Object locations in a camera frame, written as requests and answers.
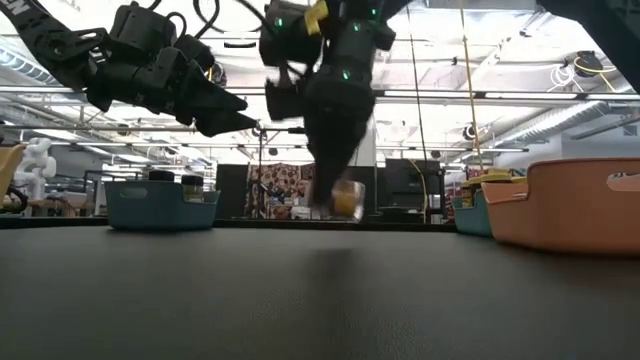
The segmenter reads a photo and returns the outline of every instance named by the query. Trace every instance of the peach plastic tray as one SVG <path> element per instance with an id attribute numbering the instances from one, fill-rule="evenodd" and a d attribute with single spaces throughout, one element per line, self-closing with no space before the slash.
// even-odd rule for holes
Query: peach plastic tray
<path id="1" fill-rule="evenodd" d="M 528 185 L 482 184 L 497 241 L 640 255 L 640 158 L 540 162 L 527 177 Z"/>

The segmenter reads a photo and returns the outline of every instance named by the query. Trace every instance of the white humanoid robot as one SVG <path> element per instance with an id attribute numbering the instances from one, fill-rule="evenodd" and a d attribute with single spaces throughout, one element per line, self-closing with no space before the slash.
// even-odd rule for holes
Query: white humanoid robot
<path id="1" fill-rule="evenodd" d="M 18 187 L 25 187 L 30 200 L 42 200 L 45 195 L 45 183 L 56 175 L 56 159 L 49 156 L 51 140 L 33 138 L 24 150 L 22 162 L 14 174 Z"/>

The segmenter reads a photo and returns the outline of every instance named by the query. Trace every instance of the teal plastic bin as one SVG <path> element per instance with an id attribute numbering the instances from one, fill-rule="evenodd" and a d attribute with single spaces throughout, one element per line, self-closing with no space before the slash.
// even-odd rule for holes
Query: teal plastic bin
<path id="1" fill-rule="evenodd" d="M 476 191 L 474 206 L 471 208 L 462 207 L 462 198 L 460 196 L 454 196 L 451 199 L 451 204 L 453 205 L 458 232 L 493 237 L 487 202 L 484 199 L 482 190 Z"/>
<path id="2" fill-rule="evenodd" d="M 182 184 L 164 181 L 105 183 L 109 225 L 129 231 L 185 231 L 213 227 L 219 191 L 205 202 L 185 201 Z"/>

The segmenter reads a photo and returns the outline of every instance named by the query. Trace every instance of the computer screen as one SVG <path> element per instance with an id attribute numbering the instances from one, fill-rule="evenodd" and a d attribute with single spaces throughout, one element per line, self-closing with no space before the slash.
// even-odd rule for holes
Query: computer screen
<path id="1" fill-rule="evenodd" d="M 439 161 L 414 160 L 427 185 L 429 194 L 440 194 L 442 186 Z M 415 166 L 407 159 L 385 161 L 385 185 L 389 205 L 420 206 L 424 201 L 422 178 Z"/>

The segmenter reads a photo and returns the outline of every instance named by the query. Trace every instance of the black table surface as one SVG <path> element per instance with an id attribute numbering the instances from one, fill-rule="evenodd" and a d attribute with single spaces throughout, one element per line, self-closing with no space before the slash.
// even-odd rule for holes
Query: black table surface
<path id="1" fill-rule="evenodd" d="M 0 231 L 0 359 L 638 359 L 640 262 L 437 233 Z"/>

